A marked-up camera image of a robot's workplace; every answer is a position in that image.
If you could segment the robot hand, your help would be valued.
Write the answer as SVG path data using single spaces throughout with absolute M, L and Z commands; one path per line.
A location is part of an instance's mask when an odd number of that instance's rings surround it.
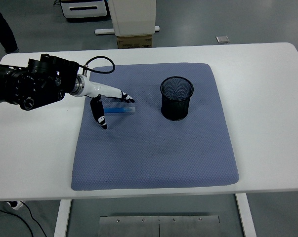
M 83 96 L 87 96 L 91 98 L 90 107 L 92 111 L 92 115 L 94 120 L 103 128 L 107 129 L 107 123 L 105 120 L 105 112 L 103 108 L 103 104 L 101 101 L 101 97 L 105 96 L 108 98 L 120 99 L 121 101 L 125 101 L 127 103 L 134 103 L 134 99 L 124 93 L 118 88 L 111 87 L 108 85 L 92 82 L 87 77 L 83 76 L 84 79 L 84 87 L 83 87 Z

